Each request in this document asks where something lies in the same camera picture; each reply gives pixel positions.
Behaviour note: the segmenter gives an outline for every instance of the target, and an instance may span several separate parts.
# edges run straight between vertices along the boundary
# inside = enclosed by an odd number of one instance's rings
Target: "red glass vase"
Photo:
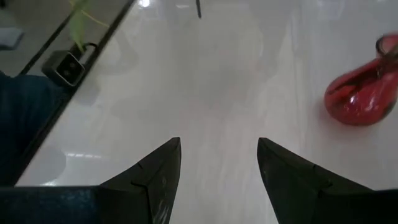
[[[386,46],[382,41],[386,37],[378,40],[379,46]],[[344,124],[363,126],[374,124],[391,112],[397,100],[398,64],[390,64],[380,73],[382,56],[388,51],[377,49],[380,57],[332,81],[324,100],[333,118]]]

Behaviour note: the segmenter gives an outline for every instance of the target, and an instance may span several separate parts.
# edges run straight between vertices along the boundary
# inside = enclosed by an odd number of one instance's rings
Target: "glossy white tabletop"
[[[398,187],[398,109],[345,126],[337,76],[398,30],[394,0],[140,0],[18,185],[93,185],[182,140],[170,223],[277,223],[256,146],[267,137],[372,189]]]

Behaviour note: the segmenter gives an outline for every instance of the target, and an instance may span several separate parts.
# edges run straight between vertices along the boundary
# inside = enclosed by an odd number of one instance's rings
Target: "denim jeans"
[[[63,96],[47,77],[0,72],[0,179],[20,164],[27,146]]]

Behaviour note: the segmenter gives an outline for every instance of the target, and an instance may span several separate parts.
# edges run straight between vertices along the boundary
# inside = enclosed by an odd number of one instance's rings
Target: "blue denim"
[[[0,179],[20,164],[39,129],[63,96],[47,77],[0,72]]]

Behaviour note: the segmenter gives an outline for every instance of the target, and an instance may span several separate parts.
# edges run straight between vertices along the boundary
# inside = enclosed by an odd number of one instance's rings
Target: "table surface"
[[[171,223],[277,223],[258,137],[372,189],[398,187],[398,110],[369,127],[323,107],[336,77],[398,30],[389,0],[140,0],[18,185],[94,185],[174,136]]]

